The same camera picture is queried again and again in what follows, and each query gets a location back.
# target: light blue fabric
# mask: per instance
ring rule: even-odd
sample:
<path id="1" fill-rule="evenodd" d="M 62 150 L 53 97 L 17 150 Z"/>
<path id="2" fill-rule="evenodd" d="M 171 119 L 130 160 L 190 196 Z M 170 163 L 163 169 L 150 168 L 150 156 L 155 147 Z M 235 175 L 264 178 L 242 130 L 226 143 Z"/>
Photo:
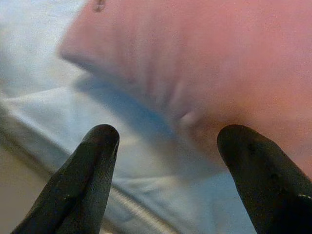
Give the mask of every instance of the light blue fabric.
<path id="1" fill-rule="evenodd" d="M 227 171 L 180 144 L 157 115 L 57 57 L 56 46 L 82 4 L 0 1 L 0 101 L 9 116 L 66 152 L 93 126 L 111 124 L 121 137 L 115 185 L 182 233 L 255 233 Z M 54 169 L 64 160 L 41 158 Z M 122 208 L 109 213 L 121 228 L 146 233 Z"/>

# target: white cloth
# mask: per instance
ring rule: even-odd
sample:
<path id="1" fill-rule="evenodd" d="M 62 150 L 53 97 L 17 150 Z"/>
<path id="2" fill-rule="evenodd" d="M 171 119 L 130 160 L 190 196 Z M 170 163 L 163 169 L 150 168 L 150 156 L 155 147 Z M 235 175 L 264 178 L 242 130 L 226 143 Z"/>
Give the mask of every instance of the white cloth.
<path id="1" fill-rule="evenodd" d="M 56 46 L 82 5 L 0 1 L 0 102 L 8 116 L 66 152 L 95 125 L 111 124 L 120 133 L 115 185 L 181 233 L 255 233 L 228 172 L 180 144 L 157 115 L 57 57 Z M 41 157 L 52 170 L 65 160 Z M 121 229 L 144 233 L 129 221 L 133 214 L 115 213 Z"/>

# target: blue cloth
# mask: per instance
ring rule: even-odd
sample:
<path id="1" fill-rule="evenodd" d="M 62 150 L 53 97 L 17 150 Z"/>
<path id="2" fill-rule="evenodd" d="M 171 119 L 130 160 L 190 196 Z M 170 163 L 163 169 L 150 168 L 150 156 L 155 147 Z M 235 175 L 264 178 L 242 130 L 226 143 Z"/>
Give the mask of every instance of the blue cloth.
<path id="1" fill-rule="evenodd" d="M 57 44 L 82 5 L 0 1 L 0 102 L 8 109 L 2 118 L 69 153 L 93 126 L 111 124 L 120 133 L 113 183 L 127 195 L 180 233 L 255 233 L 227 171 L 181 144 L 156 114 L 57 57 Z M 36 154 L 31 137 L 21 141 Z M 66 160 L 38 157 L 51 170 Z M 129 233 L 155 233 L 114 198 L 106 215 Z"/>

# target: pink cloth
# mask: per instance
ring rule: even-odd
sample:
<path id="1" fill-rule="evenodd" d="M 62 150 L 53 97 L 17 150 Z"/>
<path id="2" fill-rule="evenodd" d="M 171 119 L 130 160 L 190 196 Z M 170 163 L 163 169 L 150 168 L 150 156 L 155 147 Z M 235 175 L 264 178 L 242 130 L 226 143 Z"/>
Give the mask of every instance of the pink cloth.
<path id="1" fill-rule="evenodd" d="M 274 140 L 312 177 L 312 2 L 89 1 L 60 54 L 126 90 L 219 158 L 228 124 Z"/>

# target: metal zipper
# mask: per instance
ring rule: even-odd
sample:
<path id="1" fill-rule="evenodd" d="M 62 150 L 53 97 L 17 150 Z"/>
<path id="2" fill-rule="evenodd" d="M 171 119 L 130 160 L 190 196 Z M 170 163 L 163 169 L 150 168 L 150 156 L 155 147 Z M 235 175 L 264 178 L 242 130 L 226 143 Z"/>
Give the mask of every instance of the metal zipper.
<path id="1" fill-rule="evenodd" d="M 143 207 L 137 201 L 115 186 L 111 186 L 110 195 L 115 201 L 120 203 L 131 214 L 135 215 L 141 222 L 145 223 L 155 234 L 179 234 L 179 232 L 170 226 L 166 221 Z"/>

